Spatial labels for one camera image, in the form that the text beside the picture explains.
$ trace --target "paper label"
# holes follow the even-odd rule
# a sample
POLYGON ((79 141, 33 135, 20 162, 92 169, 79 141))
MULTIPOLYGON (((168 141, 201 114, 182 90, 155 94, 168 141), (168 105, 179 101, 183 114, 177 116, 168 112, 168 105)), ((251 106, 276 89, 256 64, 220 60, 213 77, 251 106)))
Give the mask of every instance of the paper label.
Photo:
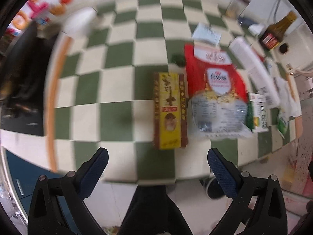
POLYGON ((268 33, 267 36, 265 36, 265 38, 262 40, 262 42, 268 49, 275 48, 280 43, 271 33, 268 33))
POLYGON ((193 54, 196 58, 217 65, 229 65, 232 63, 228 54, 214 48, 197 48, 195 46, 193 54))
POLYGON ((212 90, 218 95, 224 95, 231 89, 228 72, 223 69, 207 69, 207 77, 212 90))
POLYGON ((192 38, 204 40, 216 46, 219 43, 221 36, 222 35, 220 33, 213 31, 209 26, 199 23, 193 32, 192 38))

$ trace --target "yellow box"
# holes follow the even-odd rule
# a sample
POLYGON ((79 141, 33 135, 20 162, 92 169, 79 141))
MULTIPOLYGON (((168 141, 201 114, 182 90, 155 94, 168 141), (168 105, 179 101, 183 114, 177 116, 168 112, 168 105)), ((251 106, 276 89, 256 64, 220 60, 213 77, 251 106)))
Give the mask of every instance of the yellow box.
POLYGON ((154 146, 186 147, 187 105, 184 75, 154 73, 154 146))

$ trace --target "cabinet handle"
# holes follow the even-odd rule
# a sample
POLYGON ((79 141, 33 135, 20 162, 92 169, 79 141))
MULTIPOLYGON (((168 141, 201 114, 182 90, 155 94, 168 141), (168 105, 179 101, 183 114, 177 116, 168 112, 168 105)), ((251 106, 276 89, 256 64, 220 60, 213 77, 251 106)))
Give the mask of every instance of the cabinet handle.
POLYGON ((20 183, 20 181, 19 181, 18 179, 16 179, 16 183, 17 183, 17 185, 18 185, 18 189, 19 189, 20 192, 21 192, 21 196, 23 196, 23 195, 24 195, 24 192, 23 192, 23 190, 22 190, 21 183, 20 183))

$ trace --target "bottle label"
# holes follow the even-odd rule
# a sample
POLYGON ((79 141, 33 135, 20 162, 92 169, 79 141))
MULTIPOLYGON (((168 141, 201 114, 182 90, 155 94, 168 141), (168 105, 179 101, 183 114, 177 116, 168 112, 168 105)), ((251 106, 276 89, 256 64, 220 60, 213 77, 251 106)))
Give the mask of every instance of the bottle label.
POLYGON ((279 41, 275 38, 275 36, 271 33, 268 33, 262 40, 262 42, 264 43, 264 45, 268 48, 268 49, 272 49, 275 48, 277 45, 279 45, 279 41))

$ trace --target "blue cabinet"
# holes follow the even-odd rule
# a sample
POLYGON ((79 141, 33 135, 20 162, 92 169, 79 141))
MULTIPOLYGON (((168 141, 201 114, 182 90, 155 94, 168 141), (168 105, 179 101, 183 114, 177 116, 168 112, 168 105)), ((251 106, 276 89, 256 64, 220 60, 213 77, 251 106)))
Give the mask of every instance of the blue cabinet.
POLYGON ((40 175, 45 174, 48 178, 62 177, 60 174, 53 173, 31 164, 24 159, 12 154, 8 150, 6 153, 7 163, 13 184, 20 199, 33 193, 37 179, 40 175))
POLYGON ((21 204, 26 212, 26 214, 29 214, 29 208, 30 208, 30 202, 32 201, 32 195, 26 196, 24 198, 20 199, 21 204))
MULTIPOLYGON (((20 198, 21 204, 29 214, 30 202, 32 201, 32 193, 34 191, 37 179, 40 175, 44 174, 49 179, 62 177, 60 174, 53 173, 46 169, 40 168, 31 164, 24 159, 12 154, 10 151, 7 153, 7 163, 14 183, 15 190, 20 198)), ((63 214, 68 222, 70 229, 76 234, 81 234, 72 218, 64 197, 59 196, 58 200, 62 208, 63 214)))

